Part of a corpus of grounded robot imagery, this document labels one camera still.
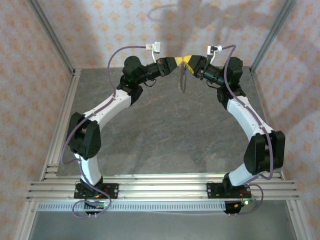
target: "black mounting plate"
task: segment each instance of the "black mounting plate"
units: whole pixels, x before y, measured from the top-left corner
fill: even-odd
[[[75,191],[74,191],[74,199],[107,199],[105,195],[102,195],[101,198],[92,198],[87,197],[83,191],[78,191],[78,189],[82,189],[82,184],[77,183],[75,185]],[[117,199],[119,194],[119,184],[118,183],[102,183],[102,188],[107,194],[109,194],[111,199]]]
[[[206,184],[208,199],[250,199],[251,192],[249,187],[234,186],[232,190],[226,192],[221,182],[208,182]]]

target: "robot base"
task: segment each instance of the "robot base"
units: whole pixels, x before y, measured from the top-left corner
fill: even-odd
[[[233,186],[229,191],[226,191],[223,183],[208,182],[206,184],[206,193],[208,199],[250,199],[251,192],[249,187]]]
[[[95,187],[110,196],[111,199],[117,199],[119,193],[118,183],[103,183],[103,178],[95,185]],[[82,179],[75,185],[74,199],[99,200],[107,199],[107,197],[86,184]]]

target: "patterned wallpaper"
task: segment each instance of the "patterned wallpaper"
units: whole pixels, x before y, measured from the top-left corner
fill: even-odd
[[[285,175],[298,180],[320,240],[320,5],[298,1],[257,71],[266,117],[286,135]]]
[[[237,44],[235,56],[250,65],[284,0],[40,0],[75,68],[106,67],[111,54],[127,45],[161,41],[158,57],[206,55],[208,45]],[[151,63],[151,52],[127,50],[112,63],[121,67],[137,54]],[[215,64],[222,66],[227,53]]]
[[[0,9],[0,239],[10,240],[71,77],[26,0]]]

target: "gray stone surface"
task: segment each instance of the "gray stone surface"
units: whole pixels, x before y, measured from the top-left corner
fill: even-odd
[[[112,68],[118,85],[121,68]],[[104,176],[229,172],[243,162],[246,135],[218,102],[216,90],[189,72],[185,94],[178,90],[179,70],[157,79],[131,107],[115,116],[101,131],[98,164]],[[251,105],[263,117],[249,72],[240,80]],[[82,70],[71,113],[86,112],[112,93],[106,69]],[[73,156],[68,149],[65,160]],[[79,175],[78,165],[60,165],[58,175]]]

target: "connector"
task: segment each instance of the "connector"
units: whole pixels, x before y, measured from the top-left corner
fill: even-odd
[[[208,46],[206,49],[206,54],[208,56],[213,56],[215,54],[215,52],[221,52],[222,51],[222,46],[218,45],[218,46]]]
[[[160,53],[160,46],[161,46],[160,41],[155,41],[153,44],[146,44],[145,45],[145,50],[152,51],[151,56],[152,56],[153,62],[156,62],[155,54]]]

